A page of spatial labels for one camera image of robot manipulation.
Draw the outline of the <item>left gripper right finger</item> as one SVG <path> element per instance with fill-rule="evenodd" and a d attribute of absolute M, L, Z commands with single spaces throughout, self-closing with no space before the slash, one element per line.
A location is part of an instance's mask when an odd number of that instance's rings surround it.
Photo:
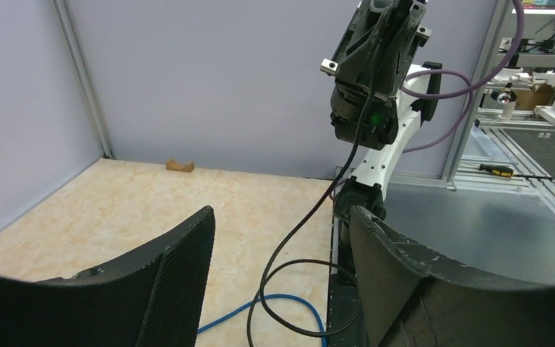
<path fill-rule="evenodd" d="M 465 265 L 361 206 L 349 231 L 371 346 L 555 346 L 555 285 Z"/>

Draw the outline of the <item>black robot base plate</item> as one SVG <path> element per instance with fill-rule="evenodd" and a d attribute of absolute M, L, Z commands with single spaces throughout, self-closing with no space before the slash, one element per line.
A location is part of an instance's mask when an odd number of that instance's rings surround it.
<path fill-rule="evenodd" d="M 332 223 L 332 239 L 330 262 L 341 265 L 352 273 L 355 272 L 351 248 L 342 242 L 349 230 L 337 218 Z M 327 300 L 327 329 L 330 331 L 345 325 L 355 312 L 358 300 L 358 290 L 354 282 L 343 272 L 330 269 L 328 300 Z M 329 346 L 368 346 L 368 338 L 364 327 L 363 312 L 358 311 L 352 323 L 342 332 L 327 338 Z"/>

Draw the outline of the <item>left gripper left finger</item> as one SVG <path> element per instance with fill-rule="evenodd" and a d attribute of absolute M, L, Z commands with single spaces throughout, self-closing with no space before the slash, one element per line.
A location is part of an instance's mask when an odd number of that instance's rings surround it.
<path fill-rule="evenodd" d="M 0 346 L 194 346 L 214 240 L 206 206 L 72 278 L 0 276 Z"/>

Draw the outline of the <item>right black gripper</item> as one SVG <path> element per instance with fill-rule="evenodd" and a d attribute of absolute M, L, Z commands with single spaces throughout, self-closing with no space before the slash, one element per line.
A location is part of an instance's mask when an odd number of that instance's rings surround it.
<path fill-rule="evenodd" d="M 420 30 L 425 1 L 362 1 L 330 61 L 335 79 L 331 103 L 363 103 L 369 92 L 396 98 L 419 46 L 430 37 Z"/>

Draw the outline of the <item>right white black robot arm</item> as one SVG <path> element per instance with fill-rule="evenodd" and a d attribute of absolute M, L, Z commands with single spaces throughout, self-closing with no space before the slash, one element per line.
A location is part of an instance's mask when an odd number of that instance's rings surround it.
<path fill-rule="evenodd" d="M 406 143 L 426 121 L 436 100 L 404 93 L 437 94 L 442 64 L 413 63 L 431 31 L 421 26 L 425 1 L 362 1 L 356 8 L 331 59 L 321 70 L 334 77 L 330 97 L 331 125 L 344 142 L 367 148 L 366 156 L 335 194 L 334 216 L 350 220 L 359 205 L 384 218 L 387 183 Z"/>

